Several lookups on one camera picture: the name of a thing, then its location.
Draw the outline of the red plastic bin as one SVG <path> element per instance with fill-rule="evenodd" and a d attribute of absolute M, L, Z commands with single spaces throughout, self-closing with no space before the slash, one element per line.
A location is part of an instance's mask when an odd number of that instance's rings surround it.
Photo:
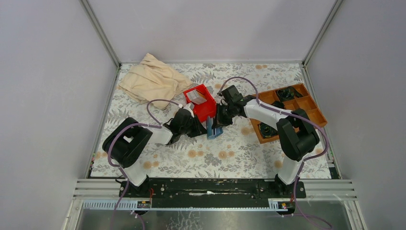
<path fill-rule="evenodd" d="M 204 98 L 206 101 L 201 103 L 201 104 L 196 104 L 193 102 L 187 93 L 192 92 L 192 91 L 198 91 L 199 95 Z M 207 117 L 214 118 L 216 115 L 216 101 L 208 91 L 207 87 L 204 84 L 197 85 L 196 87 L 193 87 L 191 89 L 185 90 L 183 92 L 183 95 L 186 98 L 187 103 L 193 103 L 194 108 L 193 112 L 194 114 L 198 117 L 200 122 L 205 122 Z"/>

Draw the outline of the blue card holder wallet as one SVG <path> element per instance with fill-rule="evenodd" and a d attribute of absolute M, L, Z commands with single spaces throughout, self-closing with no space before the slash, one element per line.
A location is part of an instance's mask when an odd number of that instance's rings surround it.
<path fill-rule="evenodd" d="M 208 140 L 212 140 L 223 134 L 223 128 L 213 128 L 213 118 L 207 117 L 206 119 L 206 137 Z"/>

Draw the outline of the wooden compartment tray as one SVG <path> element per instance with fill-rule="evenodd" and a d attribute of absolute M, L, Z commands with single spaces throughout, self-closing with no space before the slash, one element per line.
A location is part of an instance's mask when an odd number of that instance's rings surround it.
<path fill-rule="evenodd" d="M 303 109 L 306 111 L 309 120 L 316 123 L 318 126 L 324 127 L 327 124 L 326 118 L 302 83 L 260 92 L 259 99 L 267 104 L 276 104 L 277 106 L 283 105 L 284 109 L 287 110 L 294 111 L 296 109 Z M 279 136 L 277 135 L 271 136 L 270 128 L 266 128 L 260 121 L 255 119 L 251 119 L 250 121 L 259 143 L 264 144 L 279 139 Z"/>

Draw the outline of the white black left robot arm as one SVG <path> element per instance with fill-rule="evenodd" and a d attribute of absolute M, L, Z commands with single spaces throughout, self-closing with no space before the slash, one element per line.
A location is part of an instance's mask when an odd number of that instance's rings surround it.
<path fill-rule="evenodd" d="M 194 138 L 206 133 L 206 128 L 192 110 L 180 108 L 161 126 L 142 124 L 131 117 L 125 119 L 106 138 L 102 149 L 124 172 L 124 177 L 131 183 L 130 191 L 142 197 L 147 194 L 149 185 L 139 158 L 147 144 L 171 145 L 184 135 Z"/>

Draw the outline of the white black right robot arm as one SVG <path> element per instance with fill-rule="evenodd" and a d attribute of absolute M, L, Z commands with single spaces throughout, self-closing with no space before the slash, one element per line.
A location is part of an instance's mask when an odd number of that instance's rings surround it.
<path fill-rule="evenodd" d="M 277 173 L 279 181 L 274 190 L 278 196 L 287 197 L 293 192 L 292 183 L 300 173 L 304 156 L 320 142 L 315 124 L 303 109 L 281 109 L 261 101 L 257 95 L 243 96 L 234 85 L 221 89 L 218 95 L 225 102 L 216 105 L 213 129 L 231 125 L 236 116 L 254 119 L 276 129 L 285 158 Z"/>

